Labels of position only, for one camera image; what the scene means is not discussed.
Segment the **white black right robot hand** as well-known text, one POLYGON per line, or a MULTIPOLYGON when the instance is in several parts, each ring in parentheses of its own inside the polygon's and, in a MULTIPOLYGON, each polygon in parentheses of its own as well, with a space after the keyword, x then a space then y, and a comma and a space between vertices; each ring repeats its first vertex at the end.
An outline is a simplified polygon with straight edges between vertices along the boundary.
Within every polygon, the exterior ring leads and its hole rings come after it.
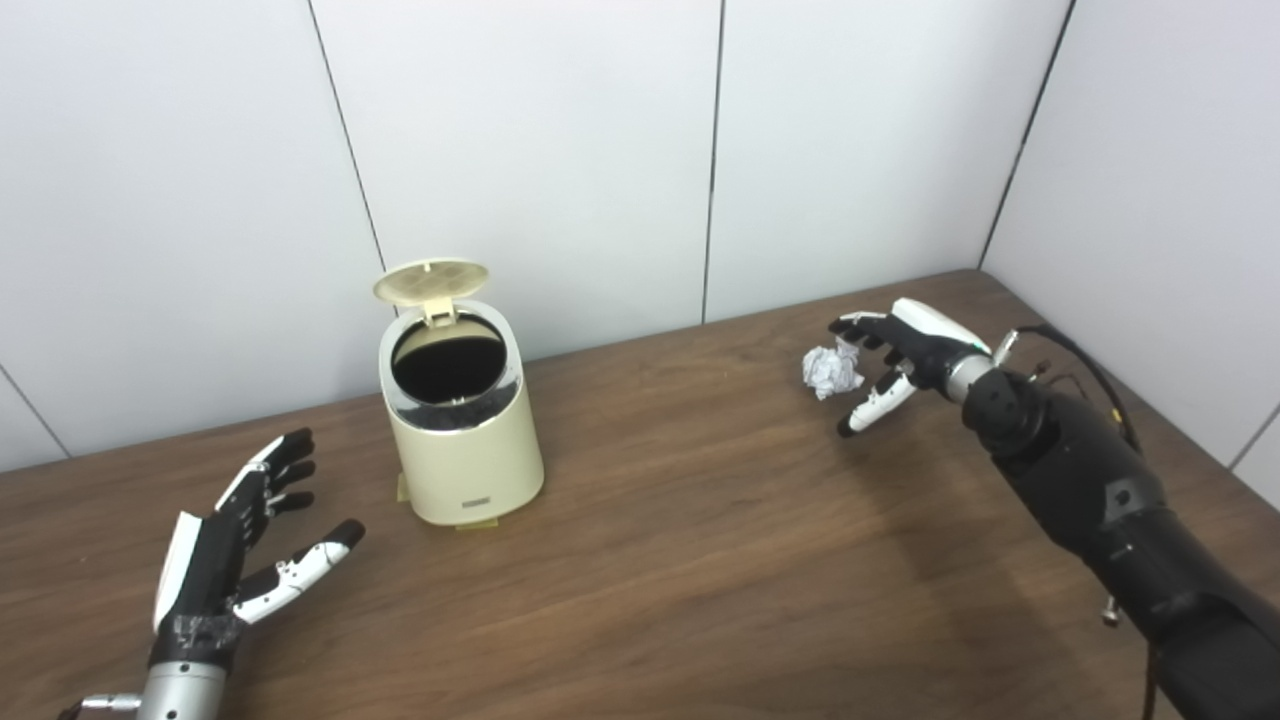
POLYGON ((887 347, 890 373, 837 424, 842 438, 852 438, 887 416, 918 389, 933 389, 961 404, 970 386, 995 369, 989 346, 966 327, 932 306, 899 299, 888 313, 849 313, 829 324, 829 332, 851 345, 887 347))

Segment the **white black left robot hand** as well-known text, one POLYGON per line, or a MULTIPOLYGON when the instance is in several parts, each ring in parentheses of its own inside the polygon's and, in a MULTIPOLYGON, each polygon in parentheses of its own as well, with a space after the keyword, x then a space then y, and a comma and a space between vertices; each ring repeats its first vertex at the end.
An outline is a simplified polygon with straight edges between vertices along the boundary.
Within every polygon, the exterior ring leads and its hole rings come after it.
POLYGON ((179 512, 157 583, 148 666, 229 671, 248 626, 301 597, 365 537, 365 525, 348 519, 288 559, 244 573, 271 521, 314 503, 312 492, 289 489, 315 473, 314 450, 308 428, 278 436, 239 468, 210 512, 179 512))

